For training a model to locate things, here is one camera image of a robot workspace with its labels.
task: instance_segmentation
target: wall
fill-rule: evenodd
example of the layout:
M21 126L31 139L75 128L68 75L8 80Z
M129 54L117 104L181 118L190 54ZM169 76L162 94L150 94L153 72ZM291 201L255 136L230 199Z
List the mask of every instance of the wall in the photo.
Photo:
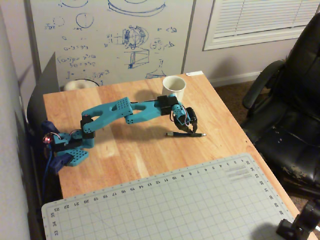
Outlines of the wall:
M20 161L24 149L24 121L17 75L0 8L0 239L30 239L28 205Z
M214 0L196 0L184 72L202 70L214 86L254 80L268 64L284 59L295 39L203 51Z
M27 108L36 85L24 0L0 0L21 98Z
M295 39L203 51L214 0L196 0L184 72L202 70L215 86L254 80L269 63L283 59ZM0 0L20 91L27 107L35 74L24 0Z

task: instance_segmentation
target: floor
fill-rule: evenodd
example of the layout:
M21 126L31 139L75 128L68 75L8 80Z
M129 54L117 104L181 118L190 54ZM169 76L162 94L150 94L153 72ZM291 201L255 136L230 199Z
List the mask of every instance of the floor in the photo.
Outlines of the floor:
M244 98L252 83L253 82L244 82L214 88L239 124L246 119L247 109L243 107L242 99ZM302 210L302 208L308 201L307 199L296 196L290 196L290 198L299 211ZM320 232L315 231L314 233L320 239Z

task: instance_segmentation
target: chair armrest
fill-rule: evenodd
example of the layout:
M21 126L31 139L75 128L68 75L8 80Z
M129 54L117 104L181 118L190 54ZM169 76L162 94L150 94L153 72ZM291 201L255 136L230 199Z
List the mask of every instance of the chair armrest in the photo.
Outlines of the chair armrest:
M256 78L249 91L242 100L242 104L246 109L250 109L257 100L262 89L266 86L273 75L285 65L284 61L278 60L269 64Z

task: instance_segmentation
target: black pen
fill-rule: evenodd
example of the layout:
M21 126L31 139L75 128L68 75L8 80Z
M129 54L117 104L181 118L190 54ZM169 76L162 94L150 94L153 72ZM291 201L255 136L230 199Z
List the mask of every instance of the black pen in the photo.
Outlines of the black pen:
M207 134L205 133L185 133L185 132L176 132L176 131L167 132L165 135L170 137L192 137L192 138L207 136Z

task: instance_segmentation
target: white paper cup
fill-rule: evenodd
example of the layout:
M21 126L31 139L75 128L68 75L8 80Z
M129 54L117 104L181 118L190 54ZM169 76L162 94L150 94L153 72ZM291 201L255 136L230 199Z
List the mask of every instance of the white paper cup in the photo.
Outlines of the white paper cup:
M179 76L167 76L162 81L162 95L174 94L179 102L182 101L187 86L185 80Z

